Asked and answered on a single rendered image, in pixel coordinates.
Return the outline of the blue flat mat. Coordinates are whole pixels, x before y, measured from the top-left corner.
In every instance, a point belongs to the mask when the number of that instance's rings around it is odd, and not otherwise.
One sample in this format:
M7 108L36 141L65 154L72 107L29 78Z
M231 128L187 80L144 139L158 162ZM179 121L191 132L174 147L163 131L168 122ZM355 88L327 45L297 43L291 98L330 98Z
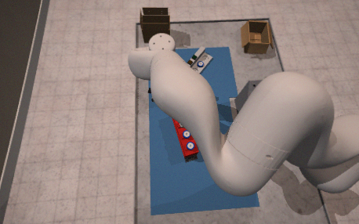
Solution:
M229 47L205 48L211 61L200 73L212 87L222 134L233 122L230 99L238 96ZM149 93L150 215L259 207L257 193L247 197L221 190L210 176L198 148L198 159L186 162L173 120Z

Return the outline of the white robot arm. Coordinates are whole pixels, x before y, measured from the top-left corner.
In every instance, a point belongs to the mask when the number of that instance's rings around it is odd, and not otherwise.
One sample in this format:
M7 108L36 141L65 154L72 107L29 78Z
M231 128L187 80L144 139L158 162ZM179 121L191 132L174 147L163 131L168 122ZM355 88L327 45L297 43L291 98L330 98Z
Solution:
M132 49L128 63L137 78L150 81L156 105L194 138L223 191L253 195L285 161L327 193L359 181L359 114L334 120L332 98L313 78L289 71L264 78L224 135L212 87L176 53L170 35L156 34L148 47Z

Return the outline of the open brown cardboard box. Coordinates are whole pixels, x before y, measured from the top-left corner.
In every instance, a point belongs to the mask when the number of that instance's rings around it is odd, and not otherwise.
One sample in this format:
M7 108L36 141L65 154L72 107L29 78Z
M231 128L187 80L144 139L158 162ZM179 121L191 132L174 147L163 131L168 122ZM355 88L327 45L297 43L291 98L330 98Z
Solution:
M249 31L251 42L249 42ZM257 42L267 44L257 44ZM267 21L249 20L241 27L241 47L244 48L244 53L266 54L269 45L273 49L271 28Z

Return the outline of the red rectangular block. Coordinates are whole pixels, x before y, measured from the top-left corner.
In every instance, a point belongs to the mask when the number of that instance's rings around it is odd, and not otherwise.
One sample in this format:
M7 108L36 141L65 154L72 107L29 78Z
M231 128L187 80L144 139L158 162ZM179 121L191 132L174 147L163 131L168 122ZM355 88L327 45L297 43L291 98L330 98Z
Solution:
M194 138L190 135L190 138L184 139L183 132L186 131L186 129L181 128L180 123L177 122L176 120L174 120L174 119L172 119L172 120L173 120L173 124L175 126L175 129L176 129L176 133L177 133L177 136L178 136L178 139L179 139L181 149L183 151L184 158L197 154L198 153L198 147L197 147L196 142L194 141ZM188 142L194 143L194 149L193 150L188 150L187 149L187 143Z

